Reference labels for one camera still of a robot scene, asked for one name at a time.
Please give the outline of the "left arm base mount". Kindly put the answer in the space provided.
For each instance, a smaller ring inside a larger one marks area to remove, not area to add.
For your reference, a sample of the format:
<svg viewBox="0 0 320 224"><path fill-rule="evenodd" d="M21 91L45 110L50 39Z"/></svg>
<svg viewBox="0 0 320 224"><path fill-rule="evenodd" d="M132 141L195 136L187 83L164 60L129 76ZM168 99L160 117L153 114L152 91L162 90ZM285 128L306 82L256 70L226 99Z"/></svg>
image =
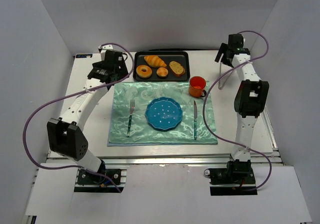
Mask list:
<svg viewBox="0 0 320 224"><path fill-rule="evenodd" d="M102 177L90 174L83 169L78 170L74 192L75 193L120 193L123 191L127 170L119 168L106 168L105 175Z"/></svg>

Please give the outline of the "metal tongs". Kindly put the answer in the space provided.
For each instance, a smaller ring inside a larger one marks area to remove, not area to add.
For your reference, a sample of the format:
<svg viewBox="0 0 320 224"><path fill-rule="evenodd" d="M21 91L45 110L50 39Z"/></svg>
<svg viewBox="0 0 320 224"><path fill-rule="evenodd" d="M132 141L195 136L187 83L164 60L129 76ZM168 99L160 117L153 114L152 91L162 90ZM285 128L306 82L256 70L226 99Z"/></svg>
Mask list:
<svg viewBox="0 0 320 224"><path fill-rule="evenodd" d="M222 71L222 66L223 64L220 62L219 64L219 76L222 76L223 71ZM222 78L219 79L218 81L218 89L222 90L225 86L225 84L227 83L227 81L229 80L230 76L232 75L234 71L229 72L228 74L226 74L225 76L223 76Z"/></svg>

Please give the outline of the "round bread roll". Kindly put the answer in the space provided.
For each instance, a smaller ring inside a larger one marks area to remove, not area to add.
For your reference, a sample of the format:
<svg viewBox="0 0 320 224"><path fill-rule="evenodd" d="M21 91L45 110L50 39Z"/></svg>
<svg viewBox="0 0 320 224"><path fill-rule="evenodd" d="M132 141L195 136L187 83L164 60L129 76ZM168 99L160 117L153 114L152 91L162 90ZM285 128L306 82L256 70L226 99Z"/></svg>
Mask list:
<svg viewBox="0 0 320 224"><path fill-rule="evenodd" d="M164 67L160 67L157 69L156 74L160 78L166 78L168 76L168 70Z"/></svg>

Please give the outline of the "glazed donut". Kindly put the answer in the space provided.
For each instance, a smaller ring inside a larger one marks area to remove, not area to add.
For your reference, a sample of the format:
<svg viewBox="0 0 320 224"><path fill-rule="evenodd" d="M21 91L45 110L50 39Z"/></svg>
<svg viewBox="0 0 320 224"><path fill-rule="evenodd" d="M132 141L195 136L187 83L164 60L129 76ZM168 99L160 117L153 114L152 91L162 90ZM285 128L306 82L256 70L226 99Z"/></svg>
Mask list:
<svg viewBox="0 0 320 224"><path fill-rule="evenodd" d="M136 68L136 74L143 79L147 79L152 76L152 69L147 65L139 65Z"/></svg>

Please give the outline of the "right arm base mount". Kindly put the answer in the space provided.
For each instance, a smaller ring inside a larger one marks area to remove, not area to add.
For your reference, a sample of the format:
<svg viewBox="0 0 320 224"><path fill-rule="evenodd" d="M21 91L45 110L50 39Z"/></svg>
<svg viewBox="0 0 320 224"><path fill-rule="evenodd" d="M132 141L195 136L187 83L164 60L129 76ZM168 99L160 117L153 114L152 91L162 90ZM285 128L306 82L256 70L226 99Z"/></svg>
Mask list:
<svg viewBox="0 0 320 224"><path fill-rule="evenodd" d="M248 174L227 174L227 168L208 168L203 175L209 179L211 196L255 196L256 180L251 169Z"/></svg>

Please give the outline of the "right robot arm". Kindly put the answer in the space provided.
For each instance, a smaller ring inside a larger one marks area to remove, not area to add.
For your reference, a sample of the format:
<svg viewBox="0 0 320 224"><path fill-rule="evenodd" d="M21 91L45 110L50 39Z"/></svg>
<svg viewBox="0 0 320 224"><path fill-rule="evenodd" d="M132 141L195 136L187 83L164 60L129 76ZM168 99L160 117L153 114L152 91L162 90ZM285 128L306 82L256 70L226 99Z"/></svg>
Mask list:
<svg viewBox="0 0 320 224"><path fill-rule="evenodd" d="M244 47L242 34L230 34L228 42L222 43L215 57L215 62L225 64L236 70L240 86L234 100L237 113L236 145L227 163L226 174L230 177L246 177L251 171L251 147L253 131L258 117L263 112L269 83L263 81L255 71L249 49Z"/></svg>

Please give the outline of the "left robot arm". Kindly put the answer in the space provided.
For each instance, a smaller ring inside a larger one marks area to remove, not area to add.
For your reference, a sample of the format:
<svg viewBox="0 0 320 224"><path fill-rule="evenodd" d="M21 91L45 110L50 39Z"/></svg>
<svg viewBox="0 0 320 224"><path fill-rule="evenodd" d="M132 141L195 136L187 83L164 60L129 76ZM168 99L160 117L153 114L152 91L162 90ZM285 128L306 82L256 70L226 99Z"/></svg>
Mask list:
<svg viewBox="0 0 320 224"><path fill-rule="evenodd" d="M51 118L47 123L51 151L99 174L106 173L105 164L89 151L83 129L90 114L110 88L90 89L119 81L128 75L123 55L122 52L111 49L103 51L101 61L92 64L92 70L83 87L84 93L78 95L57 119Z"/></svg>

